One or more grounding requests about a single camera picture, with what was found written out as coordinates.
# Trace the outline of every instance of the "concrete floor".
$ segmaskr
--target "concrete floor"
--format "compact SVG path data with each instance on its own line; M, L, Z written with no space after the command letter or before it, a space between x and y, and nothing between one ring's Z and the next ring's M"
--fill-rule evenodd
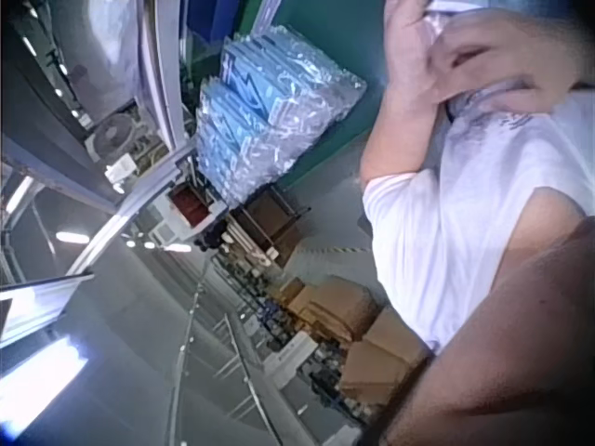
M379 303L386 303L372 257L372 238L358 224L364 215L359 164L366 137L354 140L286 192L297 207L309 206L311 211L298 222L304 239L289 259L285 274L311 284L336 275L367 287ZM327 251L336 247L361 251Z

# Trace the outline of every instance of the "person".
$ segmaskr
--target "person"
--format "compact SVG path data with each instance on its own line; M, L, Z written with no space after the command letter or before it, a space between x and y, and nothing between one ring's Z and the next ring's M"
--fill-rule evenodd
M426 3L385 5L389 83L361 181L378 279L440 354L492 291L595 213L595 98L574 91L593 58L570 24L483 9L436 36ZM432 139L446 101L453 122Z
M595 444L594 265L589 218L491 292L357 444Z

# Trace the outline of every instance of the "fan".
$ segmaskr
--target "fan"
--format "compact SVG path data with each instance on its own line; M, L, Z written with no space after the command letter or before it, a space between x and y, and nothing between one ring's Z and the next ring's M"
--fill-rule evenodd
M98 158L111 164L132 149L136 130L137 125L130 115L116 113L97 127L89 145Z

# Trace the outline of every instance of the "blue packaged item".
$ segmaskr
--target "blue packaged item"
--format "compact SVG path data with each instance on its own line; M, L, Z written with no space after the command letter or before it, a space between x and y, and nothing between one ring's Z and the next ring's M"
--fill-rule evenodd
M280 113L291 99L237 44L223 47L221 80L271 125L276 125Z
M201 85L200 171L230 207L286 173L365 82L283 27L227 41L221 79Z

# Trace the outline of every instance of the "white t-shirt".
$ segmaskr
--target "white t-shirt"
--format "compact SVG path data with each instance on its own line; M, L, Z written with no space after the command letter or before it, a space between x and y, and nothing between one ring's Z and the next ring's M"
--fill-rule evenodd
M595 95L573 93L552 115L518 115L480 111L485 94L457 103L440 166L374 179L364 192L378 279L436 352L490 292L536 188L594 214Z

